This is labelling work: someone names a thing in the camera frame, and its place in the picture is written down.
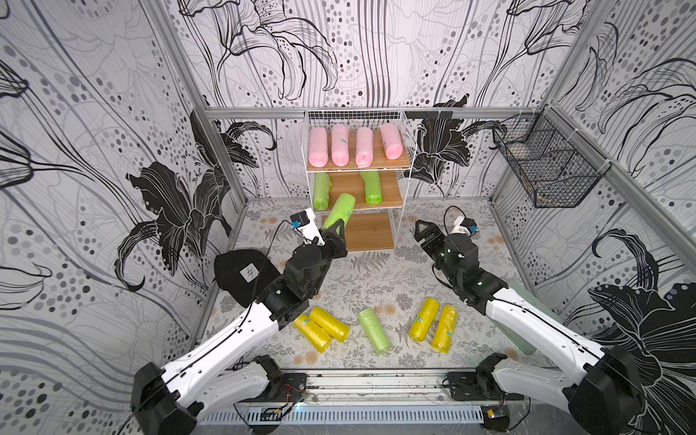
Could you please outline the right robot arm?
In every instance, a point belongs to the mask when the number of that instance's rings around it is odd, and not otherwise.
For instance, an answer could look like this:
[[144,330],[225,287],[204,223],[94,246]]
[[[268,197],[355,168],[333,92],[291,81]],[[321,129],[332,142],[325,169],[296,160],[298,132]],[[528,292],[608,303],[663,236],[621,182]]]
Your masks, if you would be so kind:
[[490,401],[521,395],[569,413],[590,434],[629,429],[647,404],[634,357],[620,346],[603,347],[571,331],[481,268],[473,232],[467,227],[445,234],[437,224],[417,220],[414,238],[461,301],[509,328],[556,367],[530,366],[493,353],[473,377],[464,382],[449,378],[451,394]]

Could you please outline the green trash bag roll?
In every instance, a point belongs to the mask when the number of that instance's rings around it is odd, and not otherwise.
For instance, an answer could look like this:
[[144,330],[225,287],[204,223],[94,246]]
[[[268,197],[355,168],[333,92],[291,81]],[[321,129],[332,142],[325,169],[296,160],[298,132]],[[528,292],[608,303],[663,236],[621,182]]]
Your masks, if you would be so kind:
[[377,314],[371,308],[366,308],[362,310],[358,315],[359,323],[364,328],[364,331],[370,340],[373,349],[377,355],[382,355],[387,353],[391,347],[392,343],[387,337],[384,328],[377,316]]
[[364,183],[365,202],[371,205],[381,204],[384,199],[382,198],[380,172],[376,170],[366,170],[362,171],[360,176]]
[[331,179],[327,173],[317,172],[315,174],[313,206],[316,210],[324,211],[328,209],[331,186]]
[[342,220],[344,226],[349,222],[353,211],[355,210],[356,199],[353,195],[349,193],[342,193],[339,195],[337,201],[333,205],[333,208],[329,216],[324,220],[322,229],[328,229],[337,223],[337,221]]

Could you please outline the black baseball cap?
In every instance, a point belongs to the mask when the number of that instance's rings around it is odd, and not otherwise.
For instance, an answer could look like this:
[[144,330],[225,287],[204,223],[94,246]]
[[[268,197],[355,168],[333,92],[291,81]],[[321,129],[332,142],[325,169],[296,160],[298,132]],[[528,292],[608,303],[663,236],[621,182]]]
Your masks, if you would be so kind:
[[280,276],[268,256],[257,249],[231,250],[214,260],[215,282],[235,301],[248,308],[273,280]]

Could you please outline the green tissue box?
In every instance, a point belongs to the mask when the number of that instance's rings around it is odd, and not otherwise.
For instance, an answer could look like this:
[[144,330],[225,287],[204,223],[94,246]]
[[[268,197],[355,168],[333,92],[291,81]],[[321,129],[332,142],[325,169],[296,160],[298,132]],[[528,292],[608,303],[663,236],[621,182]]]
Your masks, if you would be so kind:
[[524,353],[532,355],[531,349],[535,348],[549,356],[556,331],[540,320],[540,317],[555,326],[561,326],[562,319],[514,281],[507,283],[493,297],[497,301],[492,301],[487,307],[487,317],[501,327]]

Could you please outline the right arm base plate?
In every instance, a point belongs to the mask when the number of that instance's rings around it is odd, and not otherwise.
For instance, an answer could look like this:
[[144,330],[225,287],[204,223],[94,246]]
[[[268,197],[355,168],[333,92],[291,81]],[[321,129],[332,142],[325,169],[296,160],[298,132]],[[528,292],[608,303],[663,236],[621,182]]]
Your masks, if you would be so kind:
[[525,397],[517,393],[505,393],[491,376],[476,372],[446,373],[442,387],[457,402],[498,402],[523,401]]

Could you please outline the yellow trash bag roll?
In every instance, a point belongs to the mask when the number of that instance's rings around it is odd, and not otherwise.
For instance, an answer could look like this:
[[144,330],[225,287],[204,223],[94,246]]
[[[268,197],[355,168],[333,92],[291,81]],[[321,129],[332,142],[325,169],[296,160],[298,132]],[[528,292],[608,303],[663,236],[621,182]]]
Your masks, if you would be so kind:
[[431,347],[439,353],[449,353],[454,330],[458,320],[458,310],[451,304],[443,307]]
[[419,310],[418,315],[416,315],[411,329],[409,331],[409,337],[416,342],[423,342],[430,331],[431,324],[435,320],[440,310],[440,303],[433,298],[426,298]]
[[339,321],[323,308],[315,307],[310,312],[309,318],[340,343],[344,343],[350,335],[350,326]]
[[330,346],[332,337],[307,315],[299,315],[293,325],[318,353],[324,353]]

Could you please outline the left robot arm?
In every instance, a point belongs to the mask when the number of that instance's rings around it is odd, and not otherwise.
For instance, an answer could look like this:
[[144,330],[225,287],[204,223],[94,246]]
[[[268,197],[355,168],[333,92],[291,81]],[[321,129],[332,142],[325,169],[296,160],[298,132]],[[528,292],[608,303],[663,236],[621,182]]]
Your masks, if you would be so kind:
[[215,259],[215,279],[242,314],[178,359],[149,362],[134,376],[130,407],[145,434],[190,434],[200,417],[268,391],[281,373],[267,357],[234,371],[246,353],[299,317],[321,289],[335,259],[346,257],[344,219],[317,228],[295,214],[290,226],[303,242],[278,270],[268,255],[238,249]]

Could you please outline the pink trash bag roll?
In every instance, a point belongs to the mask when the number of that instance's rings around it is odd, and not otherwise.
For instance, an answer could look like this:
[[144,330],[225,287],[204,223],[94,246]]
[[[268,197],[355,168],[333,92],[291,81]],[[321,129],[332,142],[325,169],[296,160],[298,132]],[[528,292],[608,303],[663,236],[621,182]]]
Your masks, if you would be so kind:
[[329,161],[326,128],[315,127],[308,133],[308,162],[314,168],[324,168]]
[[350,129],[337,123],[331,131],[331,157],[333,164],[339,168],[345,167],[350,162]]
[[373,163],[373,130],[361,127],[356,131],[355,163],[358,168],[368,168]]
[[388,160],[400,159],[403,154],[403,142],[400,128],[393,123],[384,123],[380,126],[382,146]]

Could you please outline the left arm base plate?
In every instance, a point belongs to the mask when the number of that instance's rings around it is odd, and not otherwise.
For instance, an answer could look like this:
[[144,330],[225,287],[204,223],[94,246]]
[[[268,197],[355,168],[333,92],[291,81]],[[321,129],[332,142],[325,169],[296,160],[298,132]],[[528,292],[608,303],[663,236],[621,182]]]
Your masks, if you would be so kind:
[[279,377],[270,381],[259,396],[246,399],[242,403],[280,403],[297,402],[306,391],[307,373],[282,372]]

